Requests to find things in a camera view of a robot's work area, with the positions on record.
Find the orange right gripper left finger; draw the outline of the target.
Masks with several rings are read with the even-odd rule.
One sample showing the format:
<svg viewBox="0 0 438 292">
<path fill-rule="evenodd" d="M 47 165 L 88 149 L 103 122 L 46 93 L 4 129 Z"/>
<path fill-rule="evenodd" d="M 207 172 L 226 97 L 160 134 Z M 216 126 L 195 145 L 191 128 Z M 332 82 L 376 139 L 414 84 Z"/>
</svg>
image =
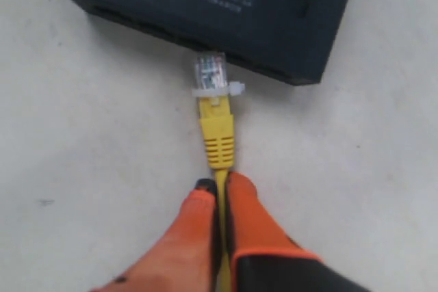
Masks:
<svg viewBox="0 0 438 292">
<path fill-rule="evenodd" d="M 217 194 L 213 180 L 198 180 L 156 244 L 95 291 L 214 291 L 219 272 Z"/>
</svg>

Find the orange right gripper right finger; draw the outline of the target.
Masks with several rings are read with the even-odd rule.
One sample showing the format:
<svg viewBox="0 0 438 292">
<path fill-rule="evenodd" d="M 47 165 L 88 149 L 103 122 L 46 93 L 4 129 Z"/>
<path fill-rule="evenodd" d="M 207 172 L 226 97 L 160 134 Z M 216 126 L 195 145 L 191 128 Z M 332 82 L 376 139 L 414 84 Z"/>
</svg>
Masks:
<svg viewBox="0 0 438 292">
<path fill-rule="evenodd" d="M 227 247 L 233 291 L 364 291 L 293 241 L 260 202 L 253 182 L 226 184 Z"/>
</svg>

